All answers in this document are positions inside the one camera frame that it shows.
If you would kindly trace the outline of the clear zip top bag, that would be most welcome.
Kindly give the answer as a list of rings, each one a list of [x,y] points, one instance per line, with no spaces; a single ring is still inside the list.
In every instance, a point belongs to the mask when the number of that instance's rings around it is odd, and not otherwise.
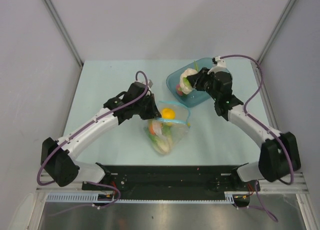
[[[170,120],[170,119],[164,119],[162,117],[157,119],[150,119],[144,125],[143,131],[146,134],[145,129],[149,131],[149,124],[153,123],[154,131],[157,136],[159,136],[162,139],[164,139],[164,136],[172,137],[173,148],[174,148],[178,144],[178,142],[187,135],[190,129],[189,118],[191,115],[191,111],[188,107],[176,101],[159,101],[156,104],[156,106],[160,111],[160,113],[163,108],[173,109],[175,111],[175,119]]]

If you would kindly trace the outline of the yellow fake lemon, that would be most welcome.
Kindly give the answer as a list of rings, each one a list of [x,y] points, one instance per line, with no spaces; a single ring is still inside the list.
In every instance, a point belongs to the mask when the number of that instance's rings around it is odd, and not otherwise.
[[[176,113],[173,109],[165,107],[161,110],[161,116],[166,120],[174,120],[176,118]]]

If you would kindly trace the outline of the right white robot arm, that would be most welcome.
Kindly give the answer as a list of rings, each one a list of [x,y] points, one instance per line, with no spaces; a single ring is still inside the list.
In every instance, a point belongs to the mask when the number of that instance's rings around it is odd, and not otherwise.
[[[295,135],[264,125],[246,110],[243,102],[233,94],[232,86],[229,72],[214,72],[206,67],[200,71],[189,68],[180,77],[180,87],[185,94],[192,90],[209,94],[214,100],[216,114],[240,128],[260,148],[259,160],[238,167],[236,175],[230,178],[231,186],[242,191],[249,181],[274,182],[286,175],[290,175],[293,182],[294,173],[301,169]]]

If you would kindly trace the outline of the red fake pepper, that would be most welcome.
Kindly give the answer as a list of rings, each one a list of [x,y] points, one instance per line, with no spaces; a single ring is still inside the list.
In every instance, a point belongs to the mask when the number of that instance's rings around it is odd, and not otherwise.
[[[184,93],[182,92],[182,89],[181,89],[181,87],[180,87],[179,84],[176,85],[175,90],[176,90],[176,93],[177,93],[179,96],[183,96],[183,95],[184,95]]]

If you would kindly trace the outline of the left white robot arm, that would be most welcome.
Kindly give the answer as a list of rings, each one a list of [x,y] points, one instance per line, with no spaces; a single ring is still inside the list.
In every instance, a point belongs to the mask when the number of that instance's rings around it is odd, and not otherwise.
[[[105,132],[138,115],[142,120],[161,117],[154,94],[149,87],[135,81],[127,91],[119,93],[103,104],[103,107],[87,123],[74,132],[42,143],[40,169],[46,171],[52,182],[65,187],[73,181],[93,182],[100,190],[110,186],[108,171],[100,163],[77,161],[78,156]]]

